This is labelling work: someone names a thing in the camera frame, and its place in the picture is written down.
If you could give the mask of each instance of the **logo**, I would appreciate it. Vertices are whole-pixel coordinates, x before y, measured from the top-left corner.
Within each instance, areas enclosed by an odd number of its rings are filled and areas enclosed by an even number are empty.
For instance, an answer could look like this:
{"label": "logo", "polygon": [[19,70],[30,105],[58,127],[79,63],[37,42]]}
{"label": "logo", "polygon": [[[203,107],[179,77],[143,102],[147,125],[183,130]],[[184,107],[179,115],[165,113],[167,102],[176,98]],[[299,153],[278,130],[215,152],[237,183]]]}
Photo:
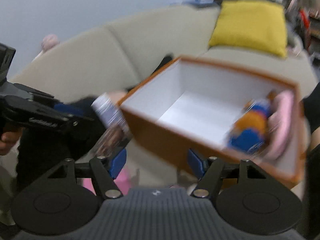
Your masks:
{"label": "logo", "polygon": [[44,125],[44,126],[47,126],[47,127],[52,127],[52,128],[55,128],[55,127],[58,126],[57,123],[46,122],[44,120],[35,119],[33,117],[29,118],[29,122],[34,122],[34,123],[41,124],[41,125]]}
{"label": "logo", "polygon": [[152,192],[152,194],[154,196],[159,196],[161,194],[161,191],[160,190],[156,190],[156,191]]}

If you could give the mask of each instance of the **pink toy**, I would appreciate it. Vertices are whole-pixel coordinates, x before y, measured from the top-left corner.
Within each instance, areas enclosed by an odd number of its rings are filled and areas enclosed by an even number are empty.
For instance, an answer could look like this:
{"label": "pink toy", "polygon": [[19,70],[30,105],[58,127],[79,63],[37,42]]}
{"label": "pink toy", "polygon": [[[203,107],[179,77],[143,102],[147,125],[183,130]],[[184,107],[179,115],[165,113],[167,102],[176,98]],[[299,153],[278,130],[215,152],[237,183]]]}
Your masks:
{"label": "pink toy", "polygon": [[42,40],[41,47],[42,51],[33,59],[40,57],[42,54],[47,52],[49,49],[52,49],[54,46],[57,46],[60,43],[57,35],[55,34],[49,34],[45,36]]}
{"label": "pink toy", "polygon": [[[123,168],[120,171],[118,177],[114,180],[114,182],[118,186],[119,190],[121,190],[123,195],[127,195],[129,189],[132,187],[130,182],[129,171],[126,168]],[[95,193],[91,179],[83,179],[83,186]]]}
{"label": "pink toy", "polygon": [[290,136],[293,102],[294,95],[289,90],[278,94],[272,102],[271,108],[275,112],[268,119],[271,140],[265,155],[265,158],[269,160],[278,158],[287,146]]}

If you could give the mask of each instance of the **blue and orange toy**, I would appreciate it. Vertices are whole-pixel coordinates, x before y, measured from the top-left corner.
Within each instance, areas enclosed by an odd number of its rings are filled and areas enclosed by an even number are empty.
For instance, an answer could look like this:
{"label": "blue and orange toy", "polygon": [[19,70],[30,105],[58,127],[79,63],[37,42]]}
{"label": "blue and orange toy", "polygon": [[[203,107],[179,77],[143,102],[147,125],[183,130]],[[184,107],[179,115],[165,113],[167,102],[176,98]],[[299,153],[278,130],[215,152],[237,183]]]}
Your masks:
{"label": "blue and orange toy", "polygon": [[251,101],[247,111],[234,124],[229,144],[232,148],[254,154],[266,140],[273,92],[267,98]]}

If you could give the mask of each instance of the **gray ribbed surface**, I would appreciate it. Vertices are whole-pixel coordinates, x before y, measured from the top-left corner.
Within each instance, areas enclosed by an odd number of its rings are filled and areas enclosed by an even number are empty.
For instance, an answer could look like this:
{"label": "gray ribbed surface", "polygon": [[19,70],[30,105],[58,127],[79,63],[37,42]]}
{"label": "gray ribbed surface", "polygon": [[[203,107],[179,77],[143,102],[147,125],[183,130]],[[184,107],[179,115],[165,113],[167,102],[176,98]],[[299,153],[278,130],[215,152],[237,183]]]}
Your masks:
{"label": "gray ribbed surface", "polygon": [[154,195],[156,189],[136,188],[121,199],[107,200],[89,224],[72,233],[41,237],[21,232],[14,240],[303,239],[294,230],[269,237],[243,233],[221,219],[209,200],[189,197],[181,188],[159,191]]}

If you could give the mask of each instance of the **cardboard box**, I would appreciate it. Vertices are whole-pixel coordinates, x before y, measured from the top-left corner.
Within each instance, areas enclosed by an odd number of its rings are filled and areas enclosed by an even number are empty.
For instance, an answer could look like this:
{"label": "cardboard box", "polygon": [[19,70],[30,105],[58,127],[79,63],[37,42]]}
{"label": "cardboard box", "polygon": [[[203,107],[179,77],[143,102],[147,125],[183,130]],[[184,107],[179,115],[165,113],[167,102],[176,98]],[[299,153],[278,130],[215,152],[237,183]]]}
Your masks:
{"label": "cardboard box", "polygon": [[233,123],[244,105],[271,91],[290,89],[295,95],[291,139],[275,161],[253,161],[288,187],[301,180],[303,152],[302,109],[295,82],[229,63],[180,57],[140,83],[120,102],[137,142],[178,169],[190,171],[187,150],[206,157],[239,162],[250,155],[226,148]]}

